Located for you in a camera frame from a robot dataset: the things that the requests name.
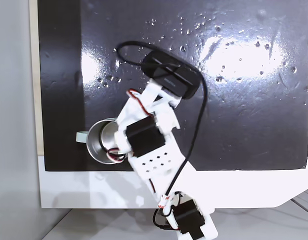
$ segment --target cup rim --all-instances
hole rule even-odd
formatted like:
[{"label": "cup rim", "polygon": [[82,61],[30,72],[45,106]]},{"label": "cup rim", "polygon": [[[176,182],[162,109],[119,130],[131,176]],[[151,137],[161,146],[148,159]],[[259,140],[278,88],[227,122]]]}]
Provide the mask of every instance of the cup rim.
[{"label": "cup rim", "polygon": [[101,161],[101,160],[96,159],[96,158],[93,156],[93,154],[91,153],[90,147],[89,147],[89,145],[88,145],[89,134],[90,134],[91,130],[92,130],[96,125],[98,125],[99,123],[105,123],[105,122],[116,123],[116,119],[117,119],[116,117],[111,117],[111,118],[106,118],[106,119],[104,119],[104,120],[100,120],[100,121],[94,123],[93,126],[90,127],[90,129],[89,129],[89,131],[88,131],[88,133],[87,133],[87,136],[86,136],[86,148],[87,148],[87,151],[88,151],[89,155],[90,155],[95,161],[97,161],[97,162],[99,162],[99,163],[101,163],[101,164],[113,165],[113,164],[116,164],[116,162],[114,162],[114,161],[113,161],[113,162],[103,162],[103,161]]}]

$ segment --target red wire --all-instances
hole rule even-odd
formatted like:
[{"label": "red wire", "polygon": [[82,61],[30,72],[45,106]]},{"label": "red wire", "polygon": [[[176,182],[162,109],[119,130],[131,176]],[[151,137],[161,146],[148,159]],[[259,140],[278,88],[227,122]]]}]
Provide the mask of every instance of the red wire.
[{"label": "red wire", "polygon": [[151,185],[152,188],[153,188],[153,192],[156,194],[156,190],[155,190],[155,187],[154,187],[154,184],[153,184],[152,180],[149,179],[149,182],[150,182],[150,185]]},{"label": "red wire", "polygon": [[145,107],[143,106],[143,103],[141,102],[141,100],[140,100],[137,96],[135,96],[135,95],[133,94],[133,92],[139,94],[139,92],[138,92],[137,90],[135,90],[135,89],[133,89],[133,88],[130,88],[129,90],[127,90],[127,92],[130,94],[130,96],[131,96],[133,99],[135,99],[136,101],[138,101],[138,104],[140,105],[140,107],[142,108],[142,110],[144,111],[144,113],[145,113],[146,115],[148,115],[148,116],[150,116],[150,117],[153,116],[153,114],[149,113],[149,112],[145,109]]},{"label": "red wire", "polygon": [[113,147],[113,148],[110,148],[107,152],[108,154],[112,157],[112,158],[115,158],[117,160],[121,160],[120,158],[124,157],[124,156],[116,156],[115,154],[112,154],[112,151],[119,151],[119,148],[118,147]]}]

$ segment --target black mat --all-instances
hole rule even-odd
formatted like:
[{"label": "black mat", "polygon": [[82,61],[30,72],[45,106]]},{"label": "black mat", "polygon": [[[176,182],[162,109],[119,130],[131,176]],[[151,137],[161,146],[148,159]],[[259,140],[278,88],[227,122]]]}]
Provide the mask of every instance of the black mat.
[{"label": "black mat", "polygon": [[[305,168],[308,1],[39,0],[38,19],[47,171],[132,170],[102,165],[75,142],[76,132],[118,116],[127,88],[145,87],[141,71],[117,62],[114,48],[126,40],[201,69],[209,97],[190,159],[197,170]],[[200,89],[176,109],[184,154],[202,98]]]}]

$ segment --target cup handle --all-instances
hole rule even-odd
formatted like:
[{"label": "cup handle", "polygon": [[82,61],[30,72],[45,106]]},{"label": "cup handle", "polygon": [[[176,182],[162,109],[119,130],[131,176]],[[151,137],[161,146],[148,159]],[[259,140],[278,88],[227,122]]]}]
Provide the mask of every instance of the cup handle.
[{"label": "cup handle", "polygon": [[88,131],[79,131],[76,133],[76,142],[86,144]]}]

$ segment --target metal cup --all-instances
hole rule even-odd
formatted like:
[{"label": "metal cup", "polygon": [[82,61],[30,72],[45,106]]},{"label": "metal cup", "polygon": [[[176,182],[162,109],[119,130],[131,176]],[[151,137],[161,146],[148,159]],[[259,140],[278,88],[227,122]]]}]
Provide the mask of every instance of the metal cup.
[{"label": "metal cup", "polygon": [[117,148],[114,133],[118,130],[117,118],[107,118],[95,123],[89,131],[76,133],[76,142],[86,143],[87,150],[93,159],[101,164],[115,164],[106,156],[106,150]]}]

